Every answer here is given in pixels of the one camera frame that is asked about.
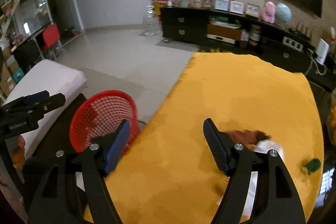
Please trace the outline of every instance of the red chair back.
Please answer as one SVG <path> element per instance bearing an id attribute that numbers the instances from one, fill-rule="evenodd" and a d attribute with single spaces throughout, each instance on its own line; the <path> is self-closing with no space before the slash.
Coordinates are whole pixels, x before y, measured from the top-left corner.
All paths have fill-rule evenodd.
<path id="1" fill-rule="evenodd" d="M 43 49 L 48 49 L 54 45 L 60 39 L 60 34 L 56 24 L 52 24 L 43 32 L 44 47 Z"/>

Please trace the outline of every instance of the yellow tablecloth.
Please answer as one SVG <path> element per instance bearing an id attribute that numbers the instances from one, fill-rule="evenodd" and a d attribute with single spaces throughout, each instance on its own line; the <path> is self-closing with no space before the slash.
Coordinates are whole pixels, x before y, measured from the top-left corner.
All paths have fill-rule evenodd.
<path id="1" fill-rule="evenodd" d="M 223 195 L 223 174 L 203 136 L 208 117 L 220 131 L 261 130 L 283 146 L 308 219 L 322 170 L 309 176 L 300 173 L 300 167 L 314 157 L 323 164 L 324 151 L 319 114 L 305 76 L 251 55 L 195 53 L 106 179 L 123 223 L 211 222 Z M 92 221 L 88 211 L 86 219 Z"/>

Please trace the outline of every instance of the metal bolt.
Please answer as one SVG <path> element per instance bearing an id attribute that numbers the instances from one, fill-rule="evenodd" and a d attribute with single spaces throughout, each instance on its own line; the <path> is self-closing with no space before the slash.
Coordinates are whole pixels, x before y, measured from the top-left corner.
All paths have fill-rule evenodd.
<path id="1" fill-rule="evenodd" d="M 57 151 L 56 152 L 56 157 L 62 157 L 64 155 L 64 151 L 63 150 L 60 150 L 60 151 Z"/>
<path id="2" fill-rule="evenodd" d="M 278 152 L 276 150 L 270 150 L 269 151 L 269 154 L 272 156 L 272 157 L 276 157 L 278 155 Z"/>
<path id="3" fill-rule="evenodd" d="M 244 149 L 244 145 L 242 145 L 241 143 L 236 143 L 236 144 L 235 144 L 235 148 L 236 148 L 237 150 L 243 150 L 243 149 Z"/>
<path id="4" fill-rule="evenodd" d="M 90 145 L 90 150 L 97 150 L 99 148 L 99 145 L 96 143 L 93 143 L 92 145 Z"/>

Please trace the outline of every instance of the ridged blue pad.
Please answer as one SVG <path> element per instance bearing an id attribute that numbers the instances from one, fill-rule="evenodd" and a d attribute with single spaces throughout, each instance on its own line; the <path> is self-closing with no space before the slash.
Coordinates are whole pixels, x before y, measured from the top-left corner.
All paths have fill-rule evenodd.
<path id="1" fill-rule="evenodd" d="M 113 172 L 118 165 L 121 154 L 124 151 L 126 143 L 128 141 L 131 131 L 131 125 L 129 122 L 125 122 L 120 131 L 117 133 L 115 141 L 109 148 L 108 152 L 105 155 L 105 167 L 104 171 L 106 174 Z"/>
<path id="2" fill-rule="evenodd" d="M 218 169 L 226 173 L 230 169 L 227 164 L 227 153 L 208 120 L 204 121 L 203 133 Z"/>

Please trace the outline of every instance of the teal box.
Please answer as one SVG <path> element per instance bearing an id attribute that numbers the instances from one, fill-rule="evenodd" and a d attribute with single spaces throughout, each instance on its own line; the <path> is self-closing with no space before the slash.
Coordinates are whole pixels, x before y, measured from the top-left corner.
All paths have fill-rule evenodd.
<path id="1" fill-rule="evenodd" d="M 18 83 L 22 77 L 25 75 L 25 73 L 23 72 L 23 70 L 21 68 L 19 68 L 14 74 L 13 74 L 13 79 L 15 81 L 15 83 Z"/>

